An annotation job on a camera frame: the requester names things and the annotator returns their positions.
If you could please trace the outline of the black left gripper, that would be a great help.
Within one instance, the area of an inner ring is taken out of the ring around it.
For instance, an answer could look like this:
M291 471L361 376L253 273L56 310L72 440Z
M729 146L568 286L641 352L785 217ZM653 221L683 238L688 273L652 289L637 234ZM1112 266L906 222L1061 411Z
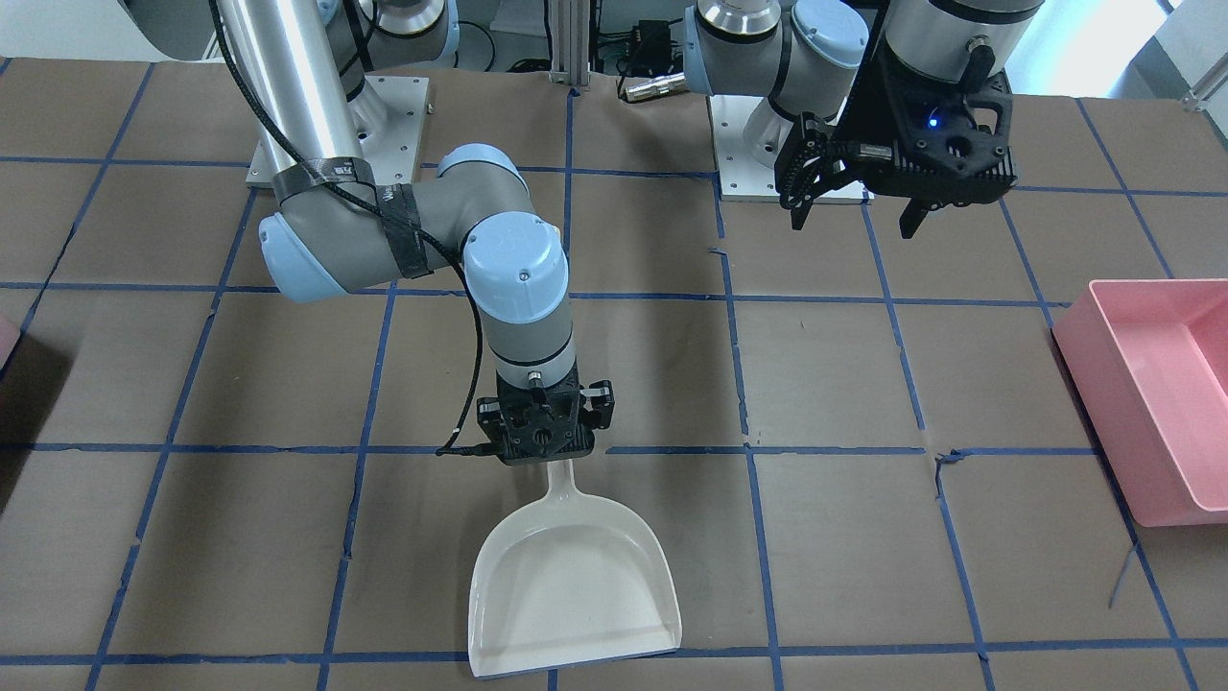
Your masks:
M772 179L791 227L817 198L861 180L909 198L898 227L911 241L938 204L995 203L1018 180L1009 153L1012 92L986 43L957 52L954 82L907 68L879 39L835 126L803 112L780 146Z

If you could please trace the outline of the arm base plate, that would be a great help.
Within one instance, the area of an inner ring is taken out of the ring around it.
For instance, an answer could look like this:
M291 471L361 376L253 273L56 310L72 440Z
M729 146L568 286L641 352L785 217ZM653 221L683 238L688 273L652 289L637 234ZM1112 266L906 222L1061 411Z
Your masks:
M716 95L709 98L709 109L720 196L732 203L779 203L772 163L790 122L763 97Z
M329 72L262 76L253 92L302 158L355 155L381 185L413 180L427 114L424 76L368 76L352 102Z

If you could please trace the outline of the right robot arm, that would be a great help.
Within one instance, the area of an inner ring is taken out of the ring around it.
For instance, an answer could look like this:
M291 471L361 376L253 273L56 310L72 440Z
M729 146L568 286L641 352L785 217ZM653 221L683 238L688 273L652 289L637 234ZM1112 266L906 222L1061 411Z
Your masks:
M210 18L228 74L262 126L276 214L260 223L273 284L293 301L456 271L497 393L465 396L488 436L445 454L508 465L583 458L615 406L609 380L582 385L572 342L569 258L535 214L508 155L465 144L411 183L399 119L372 72L456 52L452 1L128 1L146 34L185 36Z

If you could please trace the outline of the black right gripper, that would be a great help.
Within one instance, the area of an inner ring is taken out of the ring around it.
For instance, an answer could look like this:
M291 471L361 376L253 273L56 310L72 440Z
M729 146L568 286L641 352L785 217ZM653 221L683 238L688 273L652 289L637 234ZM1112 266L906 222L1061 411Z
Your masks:
M508 466L585 458L596 449L596 430L610 427L615 396L610 380L578 383L571 369L555 385L526 389L496 377L496 396L479 399L476 421L488 434L478 457L496 457Z

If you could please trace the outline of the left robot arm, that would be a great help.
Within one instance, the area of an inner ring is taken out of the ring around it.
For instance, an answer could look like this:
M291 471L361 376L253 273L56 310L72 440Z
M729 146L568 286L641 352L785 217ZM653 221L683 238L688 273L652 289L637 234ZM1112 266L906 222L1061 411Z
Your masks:
M872 23L842 1L698 1L690 91L763 98L782 136L768 166L799 230L852 182L907 200L911 239L935 210L1000 201L1018 172L1005 63L1039 1L885 1Z

